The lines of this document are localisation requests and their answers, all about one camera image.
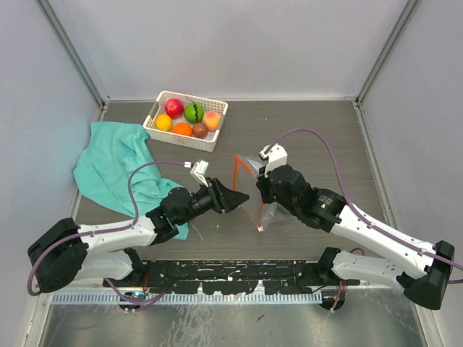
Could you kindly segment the clear zip bag orange seal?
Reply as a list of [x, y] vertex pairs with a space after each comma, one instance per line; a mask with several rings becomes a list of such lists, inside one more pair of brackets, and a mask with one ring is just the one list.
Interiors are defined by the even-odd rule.
[[242, 155], [234, 156], [232, 189], [249, 195], [249, 200], [241, 204], [257, 230], [263, 233], [272, 223], [289, 220], [292, 216], [279, 204], [263, 204], [257, 188], [259, 170], [263, 163], [258, 158]]

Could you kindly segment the brown fake kiwi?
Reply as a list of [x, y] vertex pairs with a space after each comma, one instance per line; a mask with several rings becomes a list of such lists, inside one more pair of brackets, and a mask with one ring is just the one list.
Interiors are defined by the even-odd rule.
[[197, 138], [204, 139], [208, 135], [208, 128], [204, 123], [197, 122], [192, 127], [192, 134]]

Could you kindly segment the fake peach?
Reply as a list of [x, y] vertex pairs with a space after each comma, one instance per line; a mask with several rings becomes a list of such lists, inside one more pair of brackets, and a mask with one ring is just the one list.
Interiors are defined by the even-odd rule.
[[218, 129], [221, 121], [221, 114], [217, 111], [207, 111], [203, 115], [203, 123], [209, 132], [214, 132]]

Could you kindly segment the orange fake orange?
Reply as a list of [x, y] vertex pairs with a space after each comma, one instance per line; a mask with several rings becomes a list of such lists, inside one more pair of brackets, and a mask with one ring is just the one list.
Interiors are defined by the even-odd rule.
[[188, 123], [179, 122], [173, 127], [172, 132], [175, 134], [191, 137], [192, 127]]

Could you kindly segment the green fake fruit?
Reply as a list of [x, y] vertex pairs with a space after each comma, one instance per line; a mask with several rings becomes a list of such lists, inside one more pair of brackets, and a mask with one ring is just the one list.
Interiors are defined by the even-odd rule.
[[204, 113], [203, 107], [198, 103], [190, 103], [184, 108], [184, 117], [191, 124], [201, 122]]

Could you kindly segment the yellow fake lemon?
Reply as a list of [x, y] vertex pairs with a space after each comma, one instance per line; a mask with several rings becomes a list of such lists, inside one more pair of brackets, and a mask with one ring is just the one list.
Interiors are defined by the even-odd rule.
[[157, 115], [155, 125], [156, 129], [163, 132], [170, 132], [174, 126], [172, 118], [166, 113]]

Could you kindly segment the red fake apple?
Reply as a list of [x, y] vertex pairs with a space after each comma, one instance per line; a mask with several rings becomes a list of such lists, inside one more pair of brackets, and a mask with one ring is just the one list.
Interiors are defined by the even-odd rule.
[[164, 106], [165, 112], [172, 119], [178, 119], [184, 113], [183, 103], [176, 98], [171, 98], [166, 101]]

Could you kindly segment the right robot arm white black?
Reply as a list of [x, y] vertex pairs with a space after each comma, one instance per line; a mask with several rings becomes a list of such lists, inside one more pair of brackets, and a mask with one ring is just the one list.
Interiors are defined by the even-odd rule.
[[265, 204], [277, 203], [306, 226], [350, 239], [377, 257], [328, 247], [318, 261], [320, 281], [363, 280], [401, 291], [426, 309], [442, 306], [455, 248], [406, 235], [369, 216], [329, 189], [311, 187], [289, 165], [262, 167], [256, 184]]

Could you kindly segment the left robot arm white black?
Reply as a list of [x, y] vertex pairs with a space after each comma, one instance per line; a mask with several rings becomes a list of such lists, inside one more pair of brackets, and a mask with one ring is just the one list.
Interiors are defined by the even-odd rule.
[[145, 269], [135, 247], [164, 243], [203, 213], [229, 213], [248, 199], [248, 194], [209, 179], [196, 193], [172, 189], [157, 208], [133, 220], [89, 226], [61, 219], [28, 248], [33, 266], [28, 280], [37, 282], [40, 293], [84, 279], [110, 278], [138, 286]]

